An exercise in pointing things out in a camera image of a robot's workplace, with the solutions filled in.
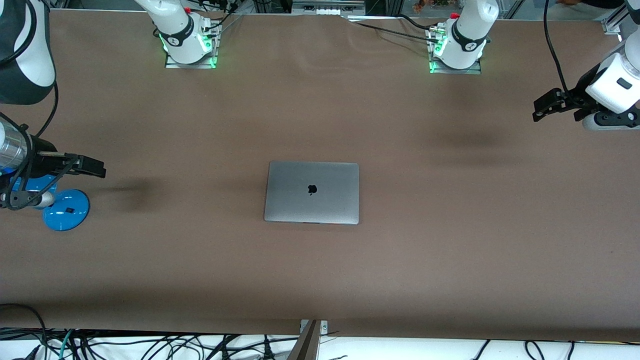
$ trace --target teal cable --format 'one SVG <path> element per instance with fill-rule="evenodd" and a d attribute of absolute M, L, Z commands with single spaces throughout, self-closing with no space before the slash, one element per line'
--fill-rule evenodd
<path fill-rule="evenodd" d="M 58 360 L 62 360 L 65 358 L 65 346 L 67 345 L 67 341 L 69 341 L 69 336 L 71 336 L 71 333 L 74 330 L 71 329 L 67 332 L 67 335 L 65 335 L 65 339 L 62 340 L 62 345 L 60 346 L 60 355 L 58 356 Z"/>

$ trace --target table surface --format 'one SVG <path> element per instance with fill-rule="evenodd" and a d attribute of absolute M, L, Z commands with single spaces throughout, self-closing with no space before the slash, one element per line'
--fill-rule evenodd
<path fill-rule="evenodd" d="M 570 84 L 617 42 L 550 28 Z M 73 231 L 0 213 L 2 302 L 51 327 L 637 340 L 640 134 L 533 123 L 559 86 L 540 22 L 498 21 L 480 76 L 340 17 L 243 17 L 215 70 L 164 69 L 152 30 L 52 13 L 44 138 L 108 176 L 60 182 L 92 200 Z M 51 103 L 3 111 L 37 128 Z M 360 224 L 265 222 L 271 160 L 358 163 Z"/>

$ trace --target blue plastic part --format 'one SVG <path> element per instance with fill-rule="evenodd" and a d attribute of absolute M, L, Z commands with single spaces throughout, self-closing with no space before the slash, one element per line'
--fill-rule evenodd
<path fill-rule="evenodd" d="M 47 186 L 51 182 L 51 180 L 53 180 L 54 178 L 55 176 L 45 175 L 43 177 L 38 177 L 36 179 L 29 179 L 29 181 L 27 181 L 27 186 L 25 190 L 39 192 L 45 186 Z M 21 182 L 22 182 L 22 178 L 18 178 L 18 180 L 15 182 L 15 185 L 13 186 L 13 191 L 18 191 L 18 186 L 20 186 Z M 49 189 L 49 191 L 54 193 L 56 192 L 57 188 L 58 188 L 58 184 L 56 183 Z"/>
<path fill-rule="evenodd" d="M 55 231 L 75 229 L 89 215 L 89 198 L 80 190 L 69 189 L 56 193 L 56 202 L 42 210 L 45 225 Z"/>

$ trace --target silver laptop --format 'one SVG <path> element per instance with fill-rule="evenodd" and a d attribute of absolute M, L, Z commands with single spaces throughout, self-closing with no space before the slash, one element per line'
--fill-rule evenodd
<path fill-rule="evenodd" d="M 357 224 L 360 221 L 358 164 L 272 161 L 264 219 Z"/>

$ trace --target white floor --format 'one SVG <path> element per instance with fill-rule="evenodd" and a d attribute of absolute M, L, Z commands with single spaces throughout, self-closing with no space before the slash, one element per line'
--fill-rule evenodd
<path fill-rule="evenodd" d="M 286 338 L 288 336 L 270 336 L 270 339 Z M 132 342 L 138 340 L 154 340 L 157 338 L 105 338 L 98 341 L 109 342 Z M 200 340 L 205 346 L 214 347 L 221 336 L 202 336 Z M 264 339 L 263 335 L 246 335 L 232 341 L 229 347 L 245 347 L 254 343 L 260 343 Z M 273 343 L 272 351 L 276 354 L 290 350 L 295 341 Z M 331 360 L 342 356 L 347 356 L 345 360 L 470 360 L 473 359 L 482 344 L 483 340 L 438 340 L 438 339 L 400 339 L 400 338 L 333 338 L 323 337 L 318 360 Z M 26 357 L 34 347 L 38 345 L 37 340 L 11 340 L 0 341 L 0 360 L 13 360 Z M 52 341 L 52 345 L 58 347 L 57 341 Z M 538 342 L 545 356 L 545 360 L 565 360 L 569 351 L 568 343 Z M 107 360 L 140 360 L 142 355 L 151 346 L 150 343 L 137 345 L 97 345 L 92 347 L 98 354 Z M 257 350 L 264 350 L 264 347 L 257 347 Z M 535 349 L 531 351 L 537 360 L 540 360 Z M 165 360 L 168 357 L 169 349 L 166 347 L 158 353 L 153 360 Z M 198 360 L 202 354 L 197 354 L 194 350 L 181 349 L 177 352 L 174 360 Z M 259 359 L 260 354 L 255 351 L 245 351 L 233 357 L 237 360 Z M 49 359 L 56 360 L 49 352 Z M 44 359 L 44 351 L 41 348 L 36 360 Z M 221 354 L 214 357 L 220 360 Z M 481 360 L 527 360 L 523 341 L 491 341 L 485 349 Z M 576 343 L 572 360 L 638 360 L 640 359 L 640 346 L 634 345 L 608 345 L 594 343 Z"/>

